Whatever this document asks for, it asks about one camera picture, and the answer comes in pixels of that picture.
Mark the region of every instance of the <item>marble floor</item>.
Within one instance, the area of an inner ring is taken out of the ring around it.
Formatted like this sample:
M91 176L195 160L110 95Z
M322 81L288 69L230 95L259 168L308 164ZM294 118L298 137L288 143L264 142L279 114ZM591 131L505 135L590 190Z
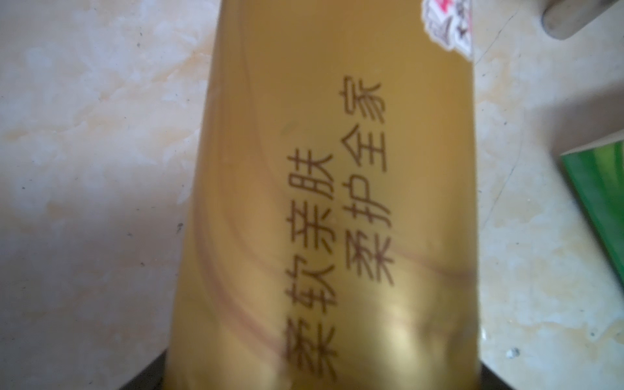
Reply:
M621 389L624 293L558 155L624 129L624 2L566 41L474 0L482 359ZM166 348L217 0L0 2L0 387L116 389Z

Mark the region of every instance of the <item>green book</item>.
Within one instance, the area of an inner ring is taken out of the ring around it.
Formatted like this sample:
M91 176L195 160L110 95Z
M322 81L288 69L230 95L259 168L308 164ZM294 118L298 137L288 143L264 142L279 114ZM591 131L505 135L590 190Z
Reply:
M624 283L624 130L564 153L562 159Z

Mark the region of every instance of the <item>floor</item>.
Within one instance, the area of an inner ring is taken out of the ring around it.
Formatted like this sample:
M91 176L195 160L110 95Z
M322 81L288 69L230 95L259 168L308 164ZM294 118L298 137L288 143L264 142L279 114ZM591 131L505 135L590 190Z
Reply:
M624 128L624 2L567 41L475 0L482 358L619 389L624 294L557 156ZM0 383L115 389L167 345L218 1L0 2Z

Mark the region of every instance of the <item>red and white sticker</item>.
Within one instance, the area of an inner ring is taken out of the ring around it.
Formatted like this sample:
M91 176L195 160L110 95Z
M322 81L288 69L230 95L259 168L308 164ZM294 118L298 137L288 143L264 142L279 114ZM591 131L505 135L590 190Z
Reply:
M470 0L422 0L422 21L432 41L472 60Z

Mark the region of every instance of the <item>white surface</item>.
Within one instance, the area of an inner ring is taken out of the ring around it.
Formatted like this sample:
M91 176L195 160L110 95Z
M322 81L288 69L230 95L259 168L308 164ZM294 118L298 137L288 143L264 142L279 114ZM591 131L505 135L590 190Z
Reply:
M556 164L624 128L624 2L564 42L544 4L474 9L483 359L621 389L622 289ZM166 346L216 17L0 2L0 387L114 389Z

